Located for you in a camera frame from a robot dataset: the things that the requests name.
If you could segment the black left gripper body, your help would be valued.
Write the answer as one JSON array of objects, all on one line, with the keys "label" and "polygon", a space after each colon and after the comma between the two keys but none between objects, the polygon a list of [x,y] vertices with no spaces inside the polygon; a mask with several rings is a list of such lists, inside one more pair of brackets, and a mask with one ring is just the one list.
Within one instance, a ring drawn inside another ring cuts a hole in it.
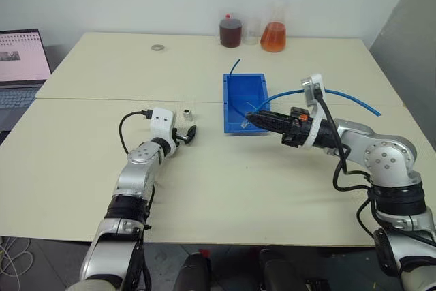
[{"label": "black left gripper body", "polygon": [[180,141],[184,142],[185,144],[188,143],[188,136],[178,133],[176,128],[172,129],[172,139],[176,144],[179,144]]}]

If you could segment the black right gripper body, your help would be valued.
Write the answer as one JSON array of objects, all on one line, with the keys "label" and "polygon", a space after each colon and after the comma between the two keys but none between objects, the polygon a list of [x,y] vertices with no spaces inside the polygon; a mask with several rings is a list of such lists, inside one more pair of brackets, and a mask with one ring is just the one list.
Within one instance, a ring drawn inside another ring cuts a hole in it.
[{"label": "black right gripper body", "polygon": [[282,133],[281,143],[294,148],[302,146],[308,138],[311,126],[312,118],[308,110],[291,107],[289,124]]}]

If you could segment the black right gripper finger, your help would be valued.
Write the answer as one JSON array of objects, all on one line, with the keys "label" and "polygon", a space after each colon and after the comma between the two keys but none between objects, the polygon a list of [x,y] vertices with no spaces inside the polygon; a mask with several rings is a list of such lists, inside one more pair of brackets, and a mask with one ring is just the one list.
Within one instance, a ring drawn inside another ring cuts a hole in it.
[{"label": "black right gripper finger", "polygon": [[[250,113],[247,113],[245,118],[246,120],[248,120],[248,122],[250,122]],[[277,134],[286,134],[290,130],[290,122],[287,124],[254,125],[254,126]]]},{"label": "black right gripper finger", "polygon": [[250,123],[254,125],[287,124],[290,121],[288,115],[268,110],[259,110],[250,114]]}]

